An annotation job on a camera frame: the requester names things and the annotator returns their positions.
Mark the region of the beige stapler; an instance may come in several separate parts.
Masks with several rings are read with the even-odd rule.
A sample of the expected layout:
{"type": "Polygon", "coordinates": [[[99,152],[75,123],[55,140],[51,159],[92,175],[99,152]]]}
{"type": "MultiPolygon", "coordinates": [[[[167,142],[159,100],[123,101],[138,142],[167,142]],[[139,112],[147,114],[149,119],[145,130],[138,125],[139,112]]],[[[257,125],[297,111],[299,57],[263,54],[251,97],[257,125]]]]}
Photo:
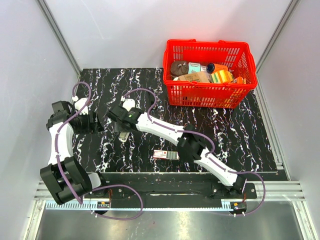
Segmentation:
{"type": "Polygon", "coordinates": [[[119,136],[118,136],[118,139],[122,142],[122,143],[125,143],[128,138],[130,136],[130,133],[129,132],[120,132],[119,133],[119,136]]]}

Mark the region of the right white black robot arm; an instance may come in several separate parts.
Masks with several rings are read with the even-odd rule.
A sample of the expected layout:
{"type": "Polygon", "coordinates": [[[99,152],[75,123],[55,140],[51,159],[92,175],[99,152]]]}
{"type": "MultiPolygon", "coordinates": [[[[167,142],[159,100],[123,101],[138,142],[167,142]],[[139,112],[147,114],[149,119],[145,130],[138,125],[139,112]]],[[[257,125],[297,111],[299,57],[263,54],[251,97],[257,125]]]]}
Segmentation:
{"type": "Polygon", "coordinates": [[[246,191],[247,179],[217,159],[213,149],[205,146],[203,139],[211,144],[206,135],[196,132],[193,125],[179,126],[157,119],[148,112],[132,107],[130,110],[118,105],[107,116],[126,131],[140,131],[163,138],[177,146],[181,160],[193,161],[213,174],[227,188],[228,194],[239,198],[246,191]]]}

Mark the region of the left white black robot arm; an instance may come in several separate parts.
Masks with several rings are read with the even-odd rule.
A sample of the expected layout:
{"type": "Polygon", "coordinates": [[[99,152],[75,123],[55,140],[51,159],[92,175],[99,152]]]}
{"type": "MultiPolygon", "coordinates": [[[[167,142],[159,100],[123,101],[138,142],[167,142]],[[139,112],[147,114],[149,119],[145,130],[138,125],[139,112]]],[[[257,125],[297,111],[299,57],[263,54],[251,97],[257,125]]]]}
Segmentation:
{"type": "Polygon", "coordinates": [[[54,102],[53,114],[46,123],[51,136],[51,153],[48,166],[40,169],[40,177],[58,205],[89,192],[103,198],[109,190],[98,173],[86,172],[74,156],[74,135],[96,134],[103,127],[97,113],[89,111],[88,98],[74,97],[73,100],[74,103],[54,102]]]}

